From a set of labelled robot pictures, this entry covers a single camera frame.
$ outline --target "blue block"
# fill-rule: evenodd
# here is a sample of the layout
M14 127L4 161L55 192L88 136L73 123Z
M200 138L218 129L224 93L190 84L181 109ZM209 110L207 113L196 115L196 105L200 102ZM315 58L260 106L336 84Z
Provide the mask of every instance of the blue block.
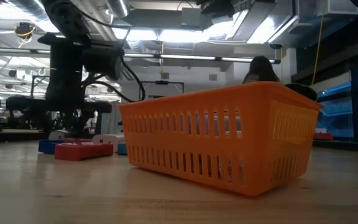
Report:
M55 146L64 143L63 140L41 140L38 145L38 151L44 154L55 154Z
M127 147L125 144L118 144L117 154L127 155Z

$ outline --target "red object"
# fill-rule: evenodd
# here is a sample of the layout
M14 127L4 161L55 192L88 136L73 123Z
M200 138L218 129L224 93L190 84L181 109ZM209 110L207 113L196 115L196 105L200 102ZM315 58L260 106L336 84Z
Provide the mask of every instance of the red object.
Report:
M66 138L63 139L65 143L79 143L79 142L92 142L92 139L75 139L75 138Z
M112 144L59 144L55 147L55 159L81 161L101 156L111 156Z
M334 136L328 133L315 133L314 139L317 140L334 140Z

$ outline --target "ceiling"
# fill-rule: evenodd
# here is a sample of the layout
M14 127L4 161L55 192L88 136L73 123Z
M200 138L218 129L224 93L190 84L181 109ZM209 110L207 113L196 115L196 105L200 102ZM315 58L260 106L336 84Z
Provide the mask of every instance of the ceiling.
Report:
M100 18L104 21L110 21L111 17L106 10L108 9L106 6L106 0L95 0L95 1L88 1L88 0L72 0L74 4L76 4L80 9L86 11L87 13L91 14L93 17ZM245 20L243 23L240 24L240 27L232 40L228 39L225 40L219 39L220 37L213 37L207 41L203 42L196 42L196 43L178 43L178 42L161 42L161 41L154 41L154 40L142 40L142 44L145 46L147 52L152 53L161 53L164 54L173 54L173 55L205 55L205 56L220 56L220 57L255 57L257 55L264 55L268 58L280 58L282 55L277 50L273 50L267 43L265 44L250 44L250 39L245 39L245 36L250 37L255 35L255 33L260 33L261 36L266 32L274 34L277 30L282 28L282 25L288 21L290 15L293 14L293 7L292 7L292 0L277 0L277 3L273 5L273 7L264 13L266 13L265 17L259 18L257 17L258 13L261 14L260 11L252 12L252 8L246 15ZM299 6L305 7L307 5L308 12L313 11L314 14L308 14L307 17L301 17L303 21L312 21L310 22L312 29L307 30L304 33L296 33L290 34L288 31L284 32L280 35L274 44L282 44L284 47L297 47L297 44L300 45L311 45L313 42L316 42L314 37L316 36L316 27L319 26L319 15L316 13L317 6L310 5L311 2L318 2L316 0L306 0L302 1L305 2L303 5L298 4ZM123 20L114 19L113 22L118 24L123 24L126 21L139 21L139 23L152 24L154 31L157 34L161 34L162 28L159 26L158 23L161 24L173 24L175 21L170 21L167 18L161 17L162 15L172 15L172 18L176 18L175 16L179 17L179 20L182 21L184 18L181 17L181 10L188 10L192 8L199 8L196 6L195 1L164 1L164 0L129 0L130 5L132 6L132 11L129 15L124 18ZM355 15L347 15L345 19L340 19L339 17L330 16L327 20L327 23L330 26L323 29L325 35L329 35L338 29L341 25L349 22L349 18L351 19L352 16ZM219 24L219 22L232 21L231 18L228 17L219 17L219 18L207 18L208 23L212 24ZM250 28L250 25L245 26L246 22L248 23L256 23L255 30ZM13 33L15 26L18 25L20 22L29 22L34 23L34 20L31 20L27 15L23 13L18 13L16 9L13 9L5 4L0 4L0 47L4 48L18 48L21 40ZM89 22L89 31L93 39L98 40L111 40L111 35L117 36L118 33L114 33L111 29L103 28L101 26L97 26L94 23ZM219 29L227 29L226 26L221 26ZM48 50L48 46L40 44L37 42L37 39L45 34L45 31L39 27L36 27L34 30L34 34L32 40L26 43L23 48L25 49L45 49ZM125 48L126 52L133 52L134 50L131 48L130 45L126 45ZM10 59L10 56L3 56L0 54L0 70L1 67ZM163 63L164 67L212 67L212 68L219 68L220 71L224 72L229 68L229 62L209 62L209 61L197 61L197 60L168 60L165 59L155 60L155 59L128 59L128 63L130 66L133 67L153 67L153 66L160 66L160 62ZM39 71L46 71L46 75L48 74L49 62L47 58L37 58L32 55L28 55L28 57L13 57L7 66L6 70L0 72L0 83L2 82L22 82L26 83L23 85L15 85L17 89L23 91L29 91L28 82L31 81L26 79L25 82L23 80L18 80L18 78L9 77L8 72L11 69L19 69L23 70L27 75L38 74ZM39 84L36 87L36 91L44 92L48 79L44 79L42 82L39 80ZM8 91L5 85L0 84L0 90Z

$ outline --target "wooden table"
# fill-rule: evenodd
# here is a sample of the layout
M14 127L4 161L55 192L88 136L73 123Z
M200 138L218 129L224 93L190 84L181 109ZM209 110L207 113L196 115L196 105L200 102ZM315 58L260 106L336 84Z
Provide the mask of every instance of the wooden table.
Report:
M0 144L0 223L358 223L358 152L315 149L292 184L249 198L138 169Z

